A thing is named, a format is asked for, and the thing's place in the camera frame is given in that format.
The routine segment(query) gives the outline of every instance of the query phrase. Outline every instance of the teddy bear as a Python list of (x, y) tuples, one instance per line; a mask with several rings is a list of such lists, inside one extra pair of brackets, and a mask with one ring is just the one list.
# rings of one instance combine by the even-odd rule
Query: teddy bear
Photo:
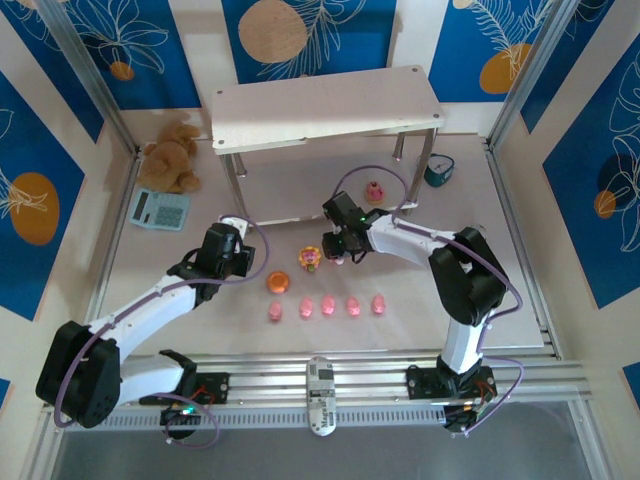
[(182, 122), (172, 122), (158, 134), (158, 142), (149, 144), (143, 153), (137, 183), (155, 192), (184, 193), (200, 188), (193, 173), (191, 158), (198, 146), (193, 141), (200, 129)]

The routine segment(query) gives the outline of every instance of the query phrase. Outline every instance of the metal leg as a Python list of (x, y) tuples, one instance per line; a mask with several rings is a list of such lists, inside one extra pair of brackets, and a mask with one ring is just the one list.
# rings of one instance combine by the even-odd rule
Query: metal leg
[(242, 157), (240, 156), (239, 153), (233, 154), (233, 161), (236, 164), (236, 175), (243, 178), (246, 177), (247, 169), (245, 168), (244, 162), (242, 161)]
[(240, 190), (238, 177), (236, 177), (236, 173), (233, 171), (233, 160), (231, 155), (221, 155), (220, 160), (222, 161), (224, 173), (227, 175), (227, 180), (229, 181), (229, 187), (231, 188), (231, 193), (233, 195), (233, 203), (241, 215), (249, 218), (249, 212), (247, 212), (247, 207), (244, 204), (244, 199), (242, 198), (242, 190)]
[[(418, 201), (418, 193), (420, 192), (420, 187), (424, 183), (424, 174), (427, 171), (427, 162), (429, 162), (429, 157), (431, 156), (431, 151), (433, 150), (433, 143), (436, 139), (436, 129), (431, 128), (427, 130), (427, 133), (424, 136), (424, 145), (422, 146), (422, 153), (420, 154), (420, 158), (418, 159), (418, 165), (416, 167), (416, 173), (413, 176), (413, 181), (411, 182), (411, 187), (409, 187), (409, 199), (410, 203), (415, 203)], [(405, 209), (404, 214), (409, 215), (411, 209)]]
[(396, 140), (396, 148), (393, 150), (393, 158), (396, 161), (402, 160), (402, 150), (404, 149), (404, 135), (405, 132), (400, 132), (398, 134), (398, 139)]

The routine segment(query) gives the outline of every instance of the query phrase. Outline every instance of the white wall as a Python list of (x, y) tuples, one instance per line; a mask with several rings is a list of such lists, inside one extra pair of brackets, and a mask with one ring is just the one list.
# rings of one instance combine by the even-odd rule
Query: white wall
[(584, 362), (611, 450), (629, 479), (640, 471), (640, 411), (622, 367), (640, 361), (640, 289), (597, 309), (542, 163), (638, 33), (640, 2), (617, 0), (533, 134), (519, 119), (498, 151), (561, 345)]
[[(419, 64), (428, 75), (449, 2), (397, 1), (389, 66)], [(169, 3), (203, 108), (123, 112), (138, 142), (153, 141), (159, 129), (175, 118), (201, 127), (203, 138), (210, 138), (213, 93), (221, 87), (238, 83), (221, 0), (170, 0)], [(486, 136), (502, 102), (449, 103), (443, 107), (447, 122), (441, 133)]]
[(53, 335), (70, 319), (84, 320), (109, 233), (103, 225), (114, 223), (130, 160), (104, 130), (93, 143), (1, 14), (0, 45), (0, 70), (85, 173), (35, 320), (0, 308), (0, 377), (12, 385), (0, 416), (0, 477), (12, 480), (20, 474), (42, 409), (35, 385)]

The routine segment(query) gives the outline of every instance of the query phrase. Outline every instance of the orange lid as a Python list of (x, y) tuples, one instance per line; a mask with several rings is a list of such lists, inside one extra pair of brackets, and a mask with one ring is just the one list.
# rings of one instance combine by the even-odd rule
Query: orange lid
[(271, 272), (267, 277), (267, 288), (272, 293), (284, 293), (289, 289), (289, 275), (284, 272)]

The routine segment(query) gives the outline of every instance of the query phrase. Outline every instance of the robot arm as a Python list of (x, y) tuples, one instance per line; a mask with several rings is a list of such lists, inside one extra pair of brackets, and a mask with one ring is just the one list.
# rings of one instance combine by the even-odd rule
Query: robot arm
[[(502, 303), (506, 286), (454, 245), (463, 245), (506, 277), (482, 235), (473, 228), (459, 233), (432, 230), (393, 219), (380, 209), (365, 213), (344, 192), (334, 195), (323, 208), (334, 224), (334, 231), (322, 239), (327, 258), (351, 256), (354, 263), (360, 263), (368, 253), (379, 252), (431, 269), (450, 322), (436, 368), (418, 369), (424, 378), (420, 378), (422, 396), (415, 398), (473, 398), (474, 385), (492, 375), (482, 366), (479, 345), (485, 323)], [(415, 375), (415, 369), (410, 369), (408, 377), (410, 373)]]
[(188, 358), (171, 350), (151, 358), (128, 357), (147, 338), (210, 300), (220, 288), (216, 284), (195, 283), (172, 289), (173, 285), (201, 278), (225, 280), (231, 275), (246, 276), (255, 252), (253, 247), (242, 243), (246, 229), (247, 223), (235, 218), (214, 223), (207, 230), (202, 247), (189, 252), (149, 291), (88, 326), (68, 322), (60, 327), (36, 386), (38, 397), (54, 404), (62, 379), (80, 349), (123, 313), (126, 318), (100, 336), (74, 372), (62, 404), (63, 413), (91, 428), (122, 403), (156, 392), (192, 395), (196, 364)]

